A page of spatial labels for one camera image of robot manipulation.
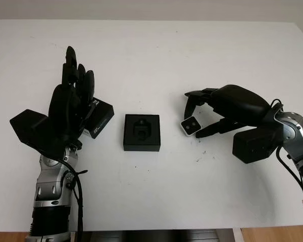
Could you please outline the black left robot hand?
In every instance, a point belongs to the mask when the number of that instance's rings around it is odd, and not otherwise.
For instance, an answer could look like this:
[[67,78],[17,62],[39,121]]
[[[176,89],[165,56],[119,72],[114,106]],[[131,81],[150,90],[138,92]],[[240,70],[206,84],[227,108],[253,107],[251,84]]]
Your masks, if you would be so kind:
[[93,113],[94,73],[78,64],[73,47],[66,50],[62,81],[54,89],[48,117],[57,137],[65,143],[75,143]]

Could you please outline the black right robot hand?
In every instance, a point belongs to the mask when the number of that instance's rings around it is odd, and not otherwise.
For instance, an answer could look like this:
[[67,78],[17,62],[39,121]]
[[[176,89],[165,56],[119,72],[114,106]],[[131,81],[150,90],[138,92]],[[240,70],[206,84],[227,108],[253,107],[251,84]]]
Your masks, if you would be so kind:
[[[187,135],[197,138],[223,134],[245,126],[257,127],[271,109],[261,96],[237,85],[206,88],[185,93],[188,97],[181,126]],[[193,116],[197,106],[208,104],[223,118],[202,128]]]

